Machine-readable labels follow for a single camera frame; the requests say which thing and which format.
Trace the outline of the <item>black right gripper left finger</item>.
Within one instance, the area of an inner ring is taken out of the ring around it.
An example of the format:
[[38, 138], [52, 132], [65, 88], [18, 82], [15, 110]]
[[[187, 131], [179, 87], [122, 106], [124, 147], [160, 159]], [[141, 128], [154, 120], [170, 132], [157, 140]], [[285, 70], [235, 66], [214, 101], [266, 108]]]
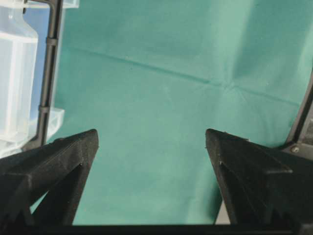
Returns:
[[99, 147], [91, 129], [0, 160], [0, 226], [72, 225]]

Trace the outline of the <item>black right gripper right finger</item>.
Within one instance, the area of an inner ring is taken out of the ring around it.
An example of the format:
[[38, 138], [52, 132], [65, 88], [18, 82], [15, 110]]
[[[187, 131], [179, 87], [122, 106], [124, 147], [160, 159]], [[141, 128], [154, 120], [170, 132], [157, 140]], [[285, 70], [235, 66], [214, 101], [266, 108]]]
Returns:
[[206, 148], [232, 224], [313, 225], [311, 160], [208, 129]]

